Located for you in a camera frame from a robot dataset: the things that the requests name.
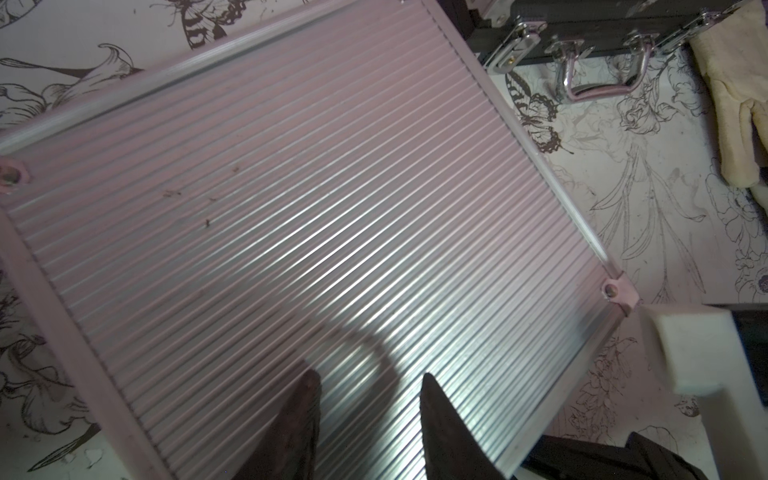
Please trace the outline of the small silver poker case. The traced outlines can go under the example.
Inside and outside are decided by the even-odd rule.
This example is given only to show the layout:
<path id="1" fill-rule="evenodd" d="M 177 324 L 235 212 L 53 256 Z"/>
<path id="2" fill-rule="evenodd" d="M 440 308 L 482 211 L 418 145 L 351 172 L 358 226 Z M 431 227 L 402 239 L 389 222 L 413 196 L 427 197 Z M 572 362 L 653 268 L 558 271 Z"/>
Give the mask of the small silver poker case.
<path id="1" fill-rule="evenodd" d="M 434 1 L 320 1 L 1 139 L 1 256 L 137 479 L 229 479 L 307 369 L 316 475 L 420 479 L 432 374 L 505 474 L 625 316 Z"/>

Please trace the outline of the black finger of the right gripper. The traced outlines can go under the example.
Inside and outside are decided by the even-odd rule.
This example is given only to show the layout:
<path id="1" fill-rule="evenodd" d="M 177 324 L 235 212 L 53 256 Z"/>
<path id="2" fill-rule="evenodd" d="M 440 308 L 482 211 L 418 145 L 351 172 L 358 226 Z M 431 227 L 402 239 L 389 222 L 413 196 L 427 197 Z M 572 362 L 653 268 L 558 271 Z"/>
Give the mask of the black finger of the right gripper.
<path id="1" fill-rule="evenodd" d="M 544 435 L 522 467 L 546 479 L 707 479 L 698 467 L 636 432 L 623 447 Z"/>

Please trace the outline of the black aluminium poker case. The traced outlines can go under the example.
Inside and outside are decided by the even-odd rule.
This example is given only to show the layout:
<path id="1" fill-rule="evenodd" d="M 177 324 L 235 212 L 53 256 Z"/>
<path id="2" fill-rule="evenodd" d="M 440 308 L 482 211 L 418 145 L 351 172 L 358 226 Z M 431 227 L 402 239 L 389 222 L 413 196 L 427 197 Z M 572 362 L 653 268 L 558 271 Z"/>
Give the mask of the black aluminium poker case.
<path id="1" fill-rule="evenodd" d="M 655 57 L 668 56 L 725 20 L 739 1 L 443 1 L 441 7 L 485 70 L 553 61 L 556 97 L 569 103 L 635 91 Z M 576 85 L 591 55 L 620 56 L 630 69 L 611 84 Z"/>

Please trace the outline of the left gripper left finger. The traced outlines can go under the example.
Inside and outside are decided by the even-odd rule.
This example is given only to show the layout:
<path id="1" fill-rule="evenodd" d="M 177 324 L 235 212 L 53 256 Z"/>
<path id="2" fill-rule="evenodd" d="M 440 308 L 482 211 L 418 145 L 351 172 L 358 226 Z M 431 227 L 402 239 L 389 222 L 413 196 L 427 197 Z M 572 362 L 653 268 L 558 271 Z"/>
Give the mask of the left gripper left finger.
<path id="1" fill-rule="evenodd" d="M 321 376 L 306 371 L 234 479 L 313 479 L 321 394 Z"/>

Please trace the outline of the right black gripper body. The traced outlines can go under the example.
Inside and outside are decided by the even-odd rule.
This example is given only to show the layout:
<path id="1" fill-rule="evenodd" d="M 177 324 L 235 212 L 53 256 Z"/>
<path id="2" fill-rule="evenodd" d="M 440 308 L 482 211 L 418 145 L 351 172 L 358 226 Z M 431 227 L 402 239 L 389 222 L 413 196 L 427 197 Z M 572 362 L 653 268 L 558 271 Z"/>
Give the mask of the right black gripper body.
<path id="1" fill-rule="evenodd" d="M 718 475 L 767 477 L 767 408 L 732 312 L 706 305 L 637 309 L 646 356 L 667 388 L 696 399 Z"/>

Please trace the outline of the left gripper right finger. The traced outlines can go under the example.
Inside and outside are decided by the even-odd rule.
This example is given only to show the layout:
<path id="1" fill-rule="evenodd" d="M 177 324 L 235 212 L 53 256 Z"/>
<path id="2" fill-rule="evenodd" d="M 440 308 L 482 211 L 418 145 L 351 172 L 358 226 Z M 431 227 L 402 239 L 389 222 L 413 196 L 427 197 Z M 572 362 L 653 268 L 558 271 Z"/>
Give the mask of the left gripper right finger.
<path id="1" fill-rule="evenodd" d="M 419 409 L 429 480 L 504 479 L 430 373 L 422 378 Z"/>

